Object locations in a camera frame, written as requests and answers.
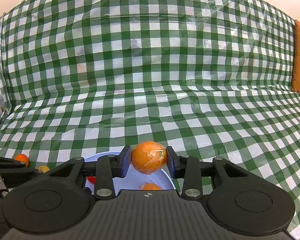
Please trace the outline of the plastic-wrapped orange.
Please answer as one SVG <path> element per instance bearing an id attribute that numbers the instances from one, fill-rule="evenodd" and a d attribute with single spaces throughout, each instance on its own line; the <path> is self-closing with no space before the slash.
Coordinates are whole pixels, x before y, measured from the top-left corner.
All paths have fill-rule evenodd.
<path id="1" fill-rule="evenodd" d="M 140 173 L 152 174 L 167 163 L 166 148 L 154 141 L 144 141 L 136 145 L 131 153 L 131 164 Z"/>

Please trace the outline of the green white checkered cloth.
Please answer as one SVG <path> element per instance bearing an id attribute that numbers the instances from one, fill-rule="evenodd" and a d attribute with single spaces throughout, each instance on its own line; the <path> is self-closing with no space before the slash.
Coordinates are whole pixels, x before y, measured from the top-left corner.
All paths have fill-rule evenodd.
<path id="1" fill-rule="evenodd" d="M 23 0 L 0 17 L 0 156 L 220 156 L 291 195 L 300 239 L 294 31 L 263 0 Z"/>

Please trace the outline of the small orange mandarin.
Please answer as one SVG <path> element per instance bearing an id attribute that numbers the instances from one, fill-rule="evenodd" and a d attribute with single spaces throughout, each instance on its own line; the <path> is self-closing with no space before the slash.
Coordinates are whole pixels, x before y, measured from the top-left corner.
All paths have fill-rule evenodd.
<path id="1" fill-rule="evenodd" d="M 29 166 L 30 161 L 29 161 L 28 157 L 26 155 L 24 155 L 24 154 L 18 154 L 18 155 L 15 156 L 14 159 L 17 160 L 17 161 L 21 161 L 22 163 L 24 163 L 26 167 Z"/>

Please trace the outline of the orange in plate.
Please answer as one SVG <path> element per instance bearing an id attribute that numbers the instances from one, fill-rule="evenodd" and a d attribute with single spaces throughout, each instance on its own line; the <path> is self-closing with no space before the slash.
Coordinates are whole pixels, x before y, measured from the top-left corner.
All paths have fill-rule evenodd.
<path id="1" fill-rule="evenodd" d="M 144 183 L 141 188 L 141 190 L 145 190 L 145 191 L 157 191 L 157 190 L 162 190 L 161 187 L 159 187 L 157 184 L 155 183 Z"/>

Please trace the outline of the red cherry tomato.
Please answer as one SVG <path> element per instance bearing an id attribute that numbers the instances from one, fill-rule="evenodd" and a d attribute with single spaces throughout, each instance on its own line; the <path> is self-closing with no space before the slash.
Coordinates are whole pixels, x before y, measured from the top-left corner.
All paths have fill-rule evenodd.
<path id="1" fill-rule="evenodd" d="M 92 184 L 95 184 L 95 177 L 87 177 L 86 178 L 87 179 L 87 181 L 89 181 L 90 183 L 92 183 Z"/>

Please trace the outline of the light blue plate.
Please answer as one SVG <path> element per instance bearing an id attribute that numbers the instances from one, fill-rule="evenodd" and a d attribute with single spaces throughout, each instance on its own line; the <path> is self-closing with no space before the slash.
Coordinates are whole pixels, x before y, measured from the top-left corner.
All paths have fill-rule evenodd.
<path id="1" fill-rule="evenodd" d="M 170 176 L 163 169 L 145 175 L 136 171 L 132 165 L 130 165 L 125 178 L 114 178 L 113 183 L 116 196 L 120 190 L 140 190 L 145 183 L 154 183 L 162 190 L 175 190 Z"/>

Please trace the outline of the yellow lime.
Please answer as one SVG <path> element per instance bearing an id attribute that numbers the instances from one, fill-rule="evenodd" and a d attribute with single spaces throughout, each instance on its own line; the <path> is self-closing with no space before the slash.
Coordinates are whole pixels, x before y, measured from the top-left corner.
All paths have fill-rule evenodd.
<path id="1" fill-rule="evenodd" d="M 42 171 L 43 173 L 46 173 L 50 171 L 50 168 L 48 166 L 42 165 L 38 167 L 38 170 Z"/>

